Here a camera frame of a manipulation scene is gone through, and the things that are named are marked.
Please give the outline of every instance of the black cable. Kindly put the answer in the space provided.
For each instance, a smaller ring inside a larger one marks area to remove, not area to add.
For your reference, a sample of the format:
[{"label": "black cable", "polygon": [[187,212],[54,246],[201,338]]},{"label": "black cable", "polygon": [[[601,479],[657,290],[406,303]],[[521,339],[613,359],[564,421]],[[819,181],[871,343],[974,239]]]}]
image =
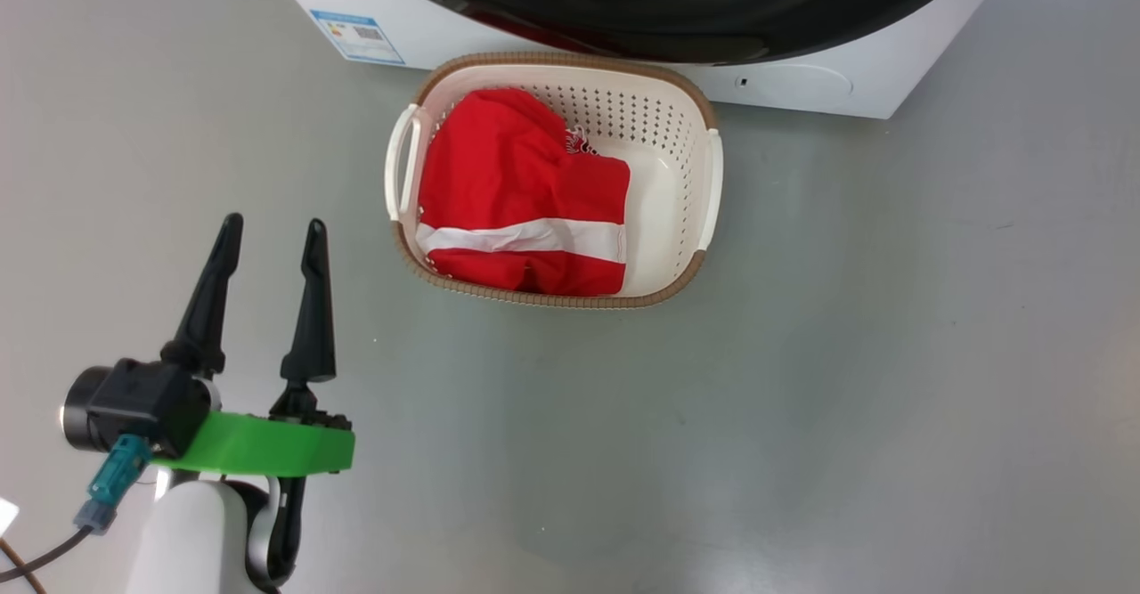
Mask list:
[{"label": "black cable", "polygon": [[[15,565],[16,569],[22,569],[25,565],[24,559],[21,559],[19,554],[17,554],[16,551],[11,548],[11,545],[8,545],[8,542],[3,538],[0,538],[0,552],[3,552],[3,555],[8,556],[8,560],[11,561],[11,564]],[[43,588],[43,584],[40,583],[40,579],[35,578],[34,573],[27,572],[24,575],[24,578],[27,579],[28,585],[32,586],[35,594],[48,594],[48,591]]]},{"label": "black cable", "polygon": [[56,547],[55,550],[48,552],[47,554],[40,556],[39,559],[28,561],[26,564],[24,564],[24,567],[17,567],[14,570],[0,572],[0,583],[8,583],[9,580],[16,578],[23,578],[24,576],[32,573],[33,571],[42,568],[49,562],[55,561],[59,556],[63,556],[64,554],[71,552],[72,548],[74,548],[74,546],[79,545],[80,542],[87,538],[89,534],[91,534],[91,526],[82,526],[81,528],[79,528],[79,531],[76,531],[71,538],[68,538],[68,540],[62,542],[59,547]]}]

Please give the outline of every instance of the white laundry basket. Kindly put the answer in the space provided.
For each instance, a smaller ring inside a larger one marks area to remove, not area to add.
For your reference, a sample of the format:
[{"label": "white laundry basket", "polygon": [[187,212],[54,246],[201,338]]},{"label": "white laundry basket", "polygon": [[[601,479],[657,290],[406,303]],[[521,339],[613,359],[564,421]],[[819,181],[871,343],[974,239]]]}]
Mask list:
[{"label": "white laundry basket", "polygon": [[[529,91],[562,116],[567,128],[581,127],[598,153],[629,165],[626,277],[618,294],[512,292],[432,270],[415,241],[424,155],[453,107],[480,88]],[[405,145],[407,166],[398,188]],[[433,285],[523,304],[633,309],[671,298],[697,275],[716,228],[722,177],[712,106],[699,88],[671,71],[583,55],[467,55],[429,75],[396,123],[384,164],[384,202],[397,245],[416,275]]]}]

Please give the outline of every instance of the washing machine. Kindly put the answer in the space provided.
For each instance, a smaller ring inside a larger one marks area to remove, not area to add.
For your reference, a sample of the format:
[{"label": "washing machine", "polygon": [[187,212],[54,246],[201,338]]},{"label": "washing machine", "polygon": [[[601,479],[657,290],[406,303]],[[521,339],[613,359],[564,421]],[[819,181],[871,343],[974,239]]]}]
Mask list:
[{"label": "washing machine", "polygon": [[983,0],[296,0],[347,59],[475,51],[673,67],[709,99],[889,119]]}]

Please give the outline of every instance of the basket rim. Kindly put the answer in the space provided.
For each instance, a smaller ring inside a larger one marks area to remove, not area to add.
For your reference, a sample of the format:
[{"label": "basket rim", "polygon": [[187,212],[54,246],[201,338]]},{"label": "basket rim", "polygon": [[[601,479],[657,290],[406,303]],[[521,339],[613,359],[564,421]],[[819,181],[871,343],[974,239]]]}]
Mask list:
[{"label": "basket rim", "polygon": [[589,70],[613,71],[613,73],[626,73],[630,75],[642,75],[642,78],[662,80],[662,82],[668,82],[676,88],[681,88],[681,90],[697,104],[697,108],[701,112],[701,116],[705,119],[706,128],[709,130],[717,128],[716,111],[712,109],[712,103],[705,97],[705,93],[701,92],[700,88],[698,88],[695,83],[692,83],[691,80],[681,75],[676,71],[669,71],[667,67],[628,63],[624,59],[595,58],[593,55],[552,54],[552,51],[503,51],[503,54],[461,55],[461,57],[449,59],[449,62],[443,63],[437,67],[435,71],[432,71],[432,73],[427,75],[427,80],[424,80],[423,86],[421,86],[420,90],[416,91],[413,103],[415,103],[416,106],[423,106],[424,99],[427,99],[427,95],[431,93],[433,88],[435,88],[435,86],[438,86],[441,80],[448,75],[456,73],[456,71],[463,71],[465,67],[495,65],[589,67]]},{"label": "basket rim", "polygon": [[[433,88],[439,86],[439,83],[442,82],[442,80],[448,75],[457,73],[457,71],[467,70],[467,67],[502,65],[587,67],[587,70],[613,71],[613,73],[643,75],[643,78],[662,80],[662,82],[671,83],[674,87],[681,88],[681,90],[684,91],[690,99],[692,99],[693,104],[697,104],[697,108],[701,112],[701,117],[705,120],[705,127],[707,130],[715,131],[717,128],[716,112],[712,111],[712,103],[705,97],[705,93],[701,92],[700,88],[698,88],[695,83],[690,82],[687,78],[676,73],[675,71],[669,71],[667,67],[641,65],[640,63],[627,63],[622,62],[622,59],[595,58],[591,55],[555,54],[555,51],[503,51],[503,54],[462,55],[462,57],[443,63],[443,65],[437,67],[435,71],[432,71],[432,73],[427,75],[427,79],[424,80],[423,86],[420,87],[420,90],[416,91],[413,104],[415,107],[422,107],[427,98],[427,95],[431,93]],[[422,280],[427,282],[431,285],[477,298],[497,299],[503,302],[527,304],[531,307],[561,307],[561,309],[640,309],[640,307],[659,304],[660,302],[665,302],[681,293],[681,290],[685,288],[689,283],[697,277],[697,270],[700,270],[701,265],[703,265],[706,253],[705,250],[697,250],[693,252],[692,259],[690,259],[685,269],[682,270],[682,272],[674,278],[669,285],[651,294],[640,296],[593,298],[547,295],[499,290],[440,276],[435,272],[435,270],[431,270],[427,266],[424,266],[423,262],[420,262],[412,253],[407,236],[404,233],[402,221],[391,221],[391,229],[393,237],[396,238],[396,245],[400,251],[400,255],[402,255],[405,262],[407,262],[407,266],[418,278],[422,278]]]}]

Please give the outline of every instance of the red garment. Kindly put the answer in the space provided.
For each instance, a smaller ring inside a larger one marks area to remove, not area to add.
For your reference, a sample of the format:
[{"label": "red garment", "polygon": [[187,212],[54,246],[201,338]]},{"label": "red garment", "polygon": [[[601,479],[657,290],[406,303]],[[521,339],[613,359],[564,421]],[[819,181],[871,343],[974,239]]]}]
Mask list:
[{"label": "red garment", "polygon": [[435,270],[521,292],[621,290],[629,166],[518,88],[472,91],[424,160],[416,241]]}]

